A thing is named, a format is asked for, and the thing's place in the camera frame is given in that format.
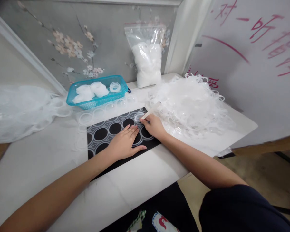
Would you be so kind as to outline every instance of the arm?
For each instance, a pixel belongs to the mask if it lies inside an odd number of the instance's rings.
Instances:
[[[169,135],[157,116],[151,114],[141,122],[152,136],[163,143],[208,188],[247,185],[238,175],[215,159]]]
[[[46,231],[89,182],[114,162],[146,149],[132,148],[139,129],[128,125],[109,146],[92,159],[63,175],[14,212],[0,231]]]

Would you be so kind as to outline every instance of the white stick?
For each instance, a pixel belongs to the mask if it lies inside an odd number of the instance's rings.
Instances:
[[[160,106],[161,102],[157,102],[156,104],[153,105],[153,107],[148,110],[148,112],[146,114],[143,115],[143,117],[141,117],[141,119],[145,119],[147,118],[148,115],[152,114],[154,112],[155,109],[158,108],[158,106]]]

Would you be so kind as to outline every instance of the black patterned board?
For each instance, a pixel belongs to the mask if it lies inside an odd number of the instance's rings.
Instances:
[[[96,178],[104,175],[105,173],[108,173],[109,171],[112,171],[120,165],[161,144],[158,139],[148,133],[144,125],[139,121],[139,118],[142,117],[142,115],[144,115],[146,112],[147,111],[144,107],[129,113],[122,114],[115,118],[108,119],[104,122],[97,123],[87,128],[88,159],[91,159],[100,151],[107,148],[114,136],[129,124],[137,125],[140,130],[134,140],[132,147],[139,145],[144,145],[147,147],[147,149],[139,151],[132,157],[115,162],[102,173],[100,173]]]

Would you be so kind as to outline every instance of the blue basket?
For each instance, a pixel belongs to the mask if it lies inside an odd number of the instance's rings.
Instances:
[[[121,86],[121,91],[119,93],[110,92],[108,95],[101,97],[101,98],[98,98],[97,96],[95,96],[90,101],[85,101],[85,102],[81,102],[81,103],[77,103],[77,104],[73,103],[72,100],[77,95],[76,89],[78,87],[80,87],[81,85],[84,85],[84,84],[90,85],[91,83],[98,82],[98,81],[101,82],[102,84],[106,85],[106,88],[108,88],[108,90],[110,90],[110,84],[112,82],[118,82]],[[93,107],[103,105],[107,102],[114,101],[118,98],[122,98],[125,96],[125,93],[127,91],[128,91],[128,86],[127,86],[125,80],[120,75],[113,75],[113,76],[108,76],[108,77],[101,77],[101,78],[96,78],[96,79],[80,81],[80,82],[76,82],[70,86],[69,94],[67,97],[67,104],[70,106],[78,106],[78,107],[82,108],[83,110],[88,110],[88,109],[91,109]]]

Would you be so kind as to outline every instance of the tile floor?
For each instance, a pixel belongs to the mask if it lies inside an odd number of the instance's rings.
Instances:
[[[272,205],[290,209],[290,164],[274,153],[218,159]],[[198,212],[209,189],[191,173],[178,180],[191,212],[201,231]]]

